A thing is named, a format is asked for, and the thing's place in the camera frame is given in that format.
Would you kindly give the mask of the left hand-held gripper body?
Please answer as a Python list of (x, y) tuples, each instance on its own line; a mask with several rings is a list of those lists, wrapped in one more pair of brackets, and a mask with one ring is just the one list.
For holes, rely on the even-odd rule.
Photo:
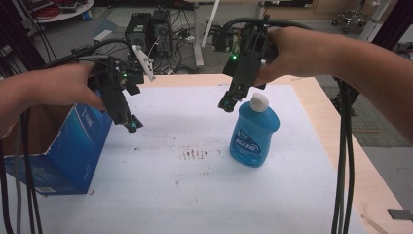
[(102, 95), (109, 91), (126, 90), (131, 96), (140, 93), (139, 84), (144, 83), (144, 76), (154, 81), (153, 60), (149, 58), (139, 45), (131, 46), (132, 52), (127, 60), (110, 56), (102, 56), (95, 62), (93, 79), (88, 83), (92, 90)]

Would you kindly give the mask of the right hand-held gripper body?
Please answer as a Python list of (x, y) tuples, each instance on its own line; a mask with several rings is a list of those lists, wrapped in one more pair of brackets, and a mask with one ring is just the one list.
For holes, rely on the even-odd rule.
[(226, 22), (213, 41), (214, 49), (230, 54), (223, 74), (230, 76), (230, 92), (247, 92), (255, 83), (259, 68), (278, 55), (277, 46), (269, 41), (268, 29), (276, 20), (236, 18)]

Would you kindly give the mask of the blue detergent bottle white cap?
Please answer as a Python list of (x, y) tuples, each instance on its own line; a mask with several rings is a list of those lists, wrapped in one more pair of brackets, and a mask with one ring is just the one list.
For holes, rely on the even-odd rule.
[(254, 93), (250, 101), (239, 108), (229, 146), (231, 156), (243, 165), (260, 167), (269, 153), (272, 135), (279, 127), (280, 119), (268, 99)]

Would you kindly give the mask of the blue cardboard box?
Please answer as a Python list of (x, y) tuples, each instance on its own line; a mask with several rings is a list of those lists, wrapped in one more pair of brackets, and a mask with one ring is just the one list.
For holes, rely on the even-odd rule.
[(111, 124), (107, 114), (85, 104), (33, 107), (28, 157), (36, 191), (87, 193)]

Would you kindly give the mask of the person's right hand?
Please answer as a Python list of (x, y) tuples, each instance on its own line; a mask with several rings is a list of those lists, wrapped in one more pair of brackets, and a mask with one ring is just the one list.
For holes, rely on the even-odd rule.
[(277, 46), (278, 56), (260, 68), (255, 86), (285, 75), (313, 77), (334, 73), (333, 61), (338, 54), (340, 35), (286, 27), (271, 31), (269, 39)]

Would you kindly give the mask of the person's left hand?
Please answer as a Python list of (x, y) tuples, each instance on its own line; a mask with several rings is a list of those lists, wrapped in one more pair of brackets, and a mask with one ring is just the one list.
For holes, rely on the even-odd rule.
[(101, 98), (88, 87), (93, 68), (90, 62), (80, 62), (30, 71), (18, 76), (18, 87), (30, 106), (83, 103), (104, 110)]

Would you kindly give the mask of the white power strip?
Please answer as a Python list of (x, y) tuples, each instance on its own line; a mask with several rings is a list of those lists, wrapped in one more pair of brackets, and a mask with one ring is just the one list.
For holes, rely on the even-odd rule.
[(94, 43), (102, 42), (106, 39), (110, 39), (112, 37), (113, 32), (111, 30), (103, 30), (94, 38)]

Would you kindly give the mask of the black computer tower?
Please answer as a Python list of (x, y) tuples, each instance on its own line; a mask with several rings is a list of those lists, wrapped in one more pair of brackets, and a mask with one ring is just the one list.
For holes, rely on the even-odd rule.
[(133, 45), (141, 47), (144, 53), (148, 53), (152, 45), (151, 14), (133, 13), (125, 30), (126, 39)]
[(157, 58), (172, 57), (170, 10), (155, 10), (151, 22), (154, 29), (155, 54)]

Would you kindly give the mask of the white desk leg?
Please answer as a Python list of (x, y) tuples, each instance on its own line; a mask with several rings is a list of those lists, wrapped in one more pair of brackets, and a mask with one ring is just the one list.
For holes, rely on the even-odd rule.
[[(207, 38), (210, 33), (213, 20), (215, 18), (220, 0), (191, 0), (194, 4), (194, 33), (193, 51), (195, 64), (197, 68), (203, 68), (204, 58), (202, 48), (207, 44)], [(202, 23), (202, 6), (211, 5), (209, 16), (206, 17), (206, 23)]]

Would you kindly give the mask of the round white table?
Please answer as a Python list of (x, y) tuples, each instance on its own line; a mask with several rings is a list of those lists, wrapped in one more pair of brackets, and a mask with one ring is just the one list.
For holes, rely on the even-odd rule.
[(67, 20), (87, 15), (90, 20), (90, 9), (94, 0), (33, 0), (28, 6), (29, 14), (39, 23)]

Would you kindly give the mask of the white foam mat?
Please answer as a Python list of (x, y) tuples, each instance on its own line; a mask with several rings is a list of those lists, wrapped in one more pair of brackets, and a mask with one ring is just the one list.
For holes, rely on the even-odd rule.
[(39, 198), (44, 234), (330, 234), (336, 173), (293, 88), (265, 89), (281, 125), (258, 168), (230, 155), (224, 91), (130, 97), (142, 127), (110, 129), (87, 194)]

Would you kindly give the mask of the office chair wheeled base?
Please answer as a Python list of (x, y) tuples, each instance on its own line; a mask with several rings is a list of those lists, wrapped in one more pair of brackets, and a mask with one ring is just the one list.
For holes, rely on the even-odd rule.
[(348, 34), (352, 23), (355, 23), (358, 27), (364, 27), (368, 20), (369, 17), (360, 10), (345, 10), (331, 21), (331, 25), (337, 26), (340, 22), (344, 23), (342, 32)]

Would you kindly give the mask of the dark grey flat plate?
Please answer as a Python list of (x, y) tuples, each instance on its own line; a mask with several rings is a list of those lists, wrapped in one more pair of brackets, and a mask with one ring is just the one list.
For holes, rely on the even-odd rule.
[(408, 220), (413, 222), (413, 214), (409, 210), (388, 209), (388, 213), (392, 219)]

